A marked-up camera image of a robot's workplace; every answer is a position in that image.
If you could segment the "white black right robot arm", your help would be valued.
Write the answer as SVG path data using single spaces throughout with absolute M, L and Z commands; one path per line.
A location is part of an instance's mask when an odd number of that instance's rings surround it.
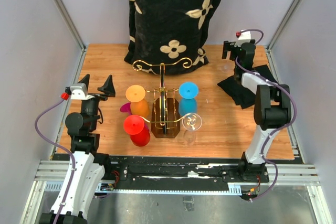
M 253 70 L 255 40 L 237 46 L 235 42 L 224 41 L 222 58 L 230 52 L 230 60 L 235 62 L 234 80 L 255 94 L 254 121 L 256 130 L 246 151 L 243 152 L 236 168 L 230 171 L 244 182 L 262 178 L 267 172 L 266 157 L 278 131 L 291 121 L 289 87 L 264 78 Z

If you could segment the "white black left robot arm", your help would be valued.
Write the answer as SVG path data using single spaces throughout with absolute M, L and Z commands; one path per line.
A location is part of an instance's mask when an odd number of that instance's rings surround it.
M 81 101 L 80 112 L 72 112 L 65 119 L 67 134 L 71 137 L 70 149 L 51 141 L 35 126 L 40 137 L 70 157 L 58 198 L 50 212 L 41 215 L 39 223 L 87 223 L 99 182 L 112 175 L 110 156 L 97 152 L 100 135 L 95 130 L 97 124 L 103 122 L 99 102 L 115 97 L 116 91 L 112 75 L 98 88 L 98 93 L 88 92 L 89 80 L 87 74 L 78 83 L 66 87 L 60 101 L 51 106 L 54 109 L 68 99 Z

